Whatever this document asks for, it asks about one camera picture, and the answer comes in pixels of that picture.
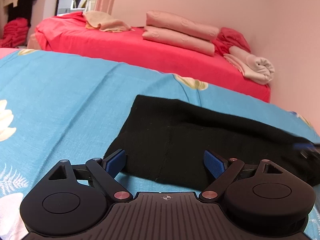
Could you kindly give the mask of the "black pants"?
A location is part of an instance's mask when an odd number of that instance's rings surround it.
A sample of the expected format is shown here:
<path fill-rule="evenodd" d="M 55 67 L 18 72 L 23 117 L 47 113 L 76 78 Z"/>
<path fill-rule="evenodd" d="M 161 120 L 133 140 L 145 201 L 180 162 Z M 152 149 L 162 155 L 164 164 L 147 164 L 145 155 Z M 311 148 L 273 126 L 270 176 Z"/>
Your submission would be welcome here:
<path fill-rule="evenodd" d="M 139 95 L 106 154 L 124 150 L 127 174 L 196 190 L 214 179 L 203 163 L 205 151 L 249 165 L 268 159 L 316 186 L 319 166 L 294 151 L 299 142 L 306 139 L 258 121 Z"/>

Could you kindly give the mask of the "lower pink pillow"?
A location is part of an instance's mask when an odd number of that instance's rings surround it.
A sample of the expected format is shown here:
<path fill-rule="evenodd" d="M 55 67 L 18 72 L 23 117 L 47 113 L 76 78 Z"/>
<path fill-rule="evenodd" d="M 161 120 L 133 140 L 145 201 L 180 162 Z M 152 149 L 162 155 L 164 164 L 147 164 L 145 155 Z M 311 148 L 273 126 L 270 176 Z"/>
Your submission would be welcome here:
<path fill-rule="evenodd" d="M 212 42 L 170 29 L 145 26 L 142 37 L 144 40 L 192 50 L 208 56 L 213 56 L 215 53 Z"/>

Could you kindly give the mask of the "rolled cream blanket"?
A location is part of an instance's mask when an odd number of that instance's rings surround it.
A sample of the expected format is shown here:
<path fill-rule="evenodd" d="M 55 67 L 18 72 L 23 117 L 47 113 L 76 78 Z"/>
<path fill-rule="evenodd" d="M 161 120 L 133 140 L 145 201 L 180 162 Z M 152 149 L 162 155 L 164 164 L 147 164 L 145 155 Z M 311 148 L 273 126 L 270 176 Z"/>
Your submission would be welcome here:
<path fill-rule="evenodd" d="M 260 85 L 270 83 L 275 74 L 273 64 L 264 57 L 258 57 L 247 51 L 231 46 L 229 53 L 223 57 L 231 63 L 246 79 L 250 79 Z"/>

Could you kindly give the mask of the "red bedsheet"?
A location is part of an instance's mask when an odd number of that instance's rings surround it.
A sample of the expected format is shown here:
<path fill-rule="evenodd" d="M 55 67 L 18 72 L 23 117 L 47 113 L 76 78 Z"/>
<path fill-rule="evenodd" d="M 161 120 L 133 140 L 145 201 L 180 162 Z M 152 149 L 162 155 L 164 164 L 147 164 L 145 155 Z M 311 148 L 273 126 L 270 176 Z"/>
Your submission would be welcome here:
<path fill-rule="evenodd" d="M 220 55 L 204 55 L 166 44 L 144 40 L 143 29 L 119 33 L 86 28 L 82 13 L 74 12 L 42 20 L 28 41 L 28 48 L 78 54 L 92 58 L 191 77 L 269 102 L 269 85 L 244 78 Z"/>

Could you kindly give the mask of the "beige folded towel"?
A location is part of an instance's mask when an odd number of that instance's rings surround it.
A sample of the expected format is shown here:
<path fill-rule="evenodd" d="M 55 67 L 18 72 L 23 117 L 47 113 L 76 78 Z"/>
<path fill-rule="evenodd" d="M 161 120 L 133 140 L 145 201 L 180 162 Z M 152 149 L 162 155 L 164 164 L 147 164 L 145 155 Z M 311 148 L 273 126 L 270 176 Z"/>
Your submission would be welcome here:
<path fill-rule="evenodd" d="M 86 20 L 87 29 L 96 29 L 112 33 L 130 31 L 132 29 L 131 26 L 124 21 L 113 18 L 108 13 L 102 11 L 87 11 L 83 13 L 83 17 Z"/>

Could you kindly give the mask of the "stacked red clothes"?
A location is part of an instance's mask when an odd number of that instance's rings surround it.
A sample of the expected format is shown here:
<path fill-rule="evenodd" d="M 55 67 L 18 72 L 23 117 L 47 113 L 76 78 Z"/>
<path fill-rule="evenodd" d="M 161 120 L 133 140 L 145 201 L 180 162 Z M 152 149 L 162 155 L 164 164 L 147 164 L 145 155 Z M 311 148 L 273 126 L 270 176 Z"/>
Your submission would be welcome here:
<path fill-rule="evenodd" d="M 24 45 L 29 31 L 25 18 L 16 18 L 4 26 L 1 48 L 15 48 Z"/>

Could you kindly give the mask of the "pink pillow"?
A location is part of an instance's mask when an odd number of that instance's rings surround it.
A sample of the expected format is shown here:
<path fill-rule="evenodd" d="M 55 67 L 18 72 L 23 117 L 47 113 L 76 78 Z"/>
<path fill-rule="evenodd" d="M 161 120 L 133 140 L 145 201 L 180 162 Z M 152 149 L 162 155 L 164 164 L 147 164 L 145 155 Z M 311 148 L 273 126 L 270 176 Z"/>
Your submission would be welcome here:
<path fill-rule="evenodd" d="M 146 25 L 178 31 L 208 41 L 215 39 L 220 32 L 218 27 L 194 22 L 179 15 L 156 10 L 146 13 Z"/>
<path fill-rule="evenodd" d="M 208 56 L 213 56 L 215 53 L 212 42 L 170 29 L 145 26 L 142 37 L 144 40 L 192 50 Z"/>

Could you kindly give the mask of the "blue floral bedsheet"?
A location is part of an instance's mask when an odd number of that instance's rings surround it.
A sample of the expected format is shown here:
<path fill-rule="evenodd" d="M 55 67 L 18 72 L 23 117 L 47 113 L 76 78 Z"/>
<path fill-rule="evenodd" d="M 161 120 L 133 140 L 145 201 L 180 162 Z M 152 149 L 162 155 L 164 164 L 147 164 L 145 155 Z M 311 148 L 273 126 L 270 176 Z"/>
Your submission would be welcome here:
<path fill-rule="evenodd" d="M 176 74 L 31 49 L 1 49 L 1 239 L 22 239 L 23 197 L 59 160 L 102 157 L 137 95 L 178 99 L 313 142 L 297 114 Z"/>

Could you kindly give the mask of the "upper pink pillow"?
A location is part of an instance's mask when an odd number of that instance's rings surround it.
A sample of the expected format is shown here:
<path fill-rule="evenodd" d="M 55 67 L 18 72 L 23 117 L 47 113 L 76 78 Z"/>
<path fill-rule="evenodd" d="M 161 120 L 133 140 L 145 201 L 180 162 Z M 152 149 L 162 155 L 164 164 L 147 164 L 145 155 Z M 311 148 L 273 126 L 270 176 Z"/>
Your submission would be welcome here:
<path fill-rule="evenodd" d="M 179 15 L 156 10 L 146 13 L 146 25 L 178 31 L 208 41 L 215 39 L 220 32 L 218 27 L 194 22 Z"/>

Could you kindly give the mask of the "red crumpled cloth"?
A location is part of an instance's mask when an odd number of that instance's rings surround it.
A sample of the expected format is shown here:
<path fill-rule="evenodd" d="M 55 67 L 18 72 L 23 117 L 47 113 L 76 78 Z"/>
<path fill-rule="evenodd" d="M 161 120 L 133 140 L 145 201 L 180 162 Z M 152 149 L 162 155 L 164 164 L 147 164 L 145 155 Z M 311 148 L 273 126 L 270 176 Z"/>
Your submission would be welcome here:
<path fill-rule="evenodd" d="M 229 54 L 229 48 L 232 46 L 239 47 L 248 53 L 251 52 L 251 48 L 244 35 L 232 28 L 222 27 L 216 39 L 212 40 L 212 43 L 215 47 L 215 53 L 220 56 Z"/>

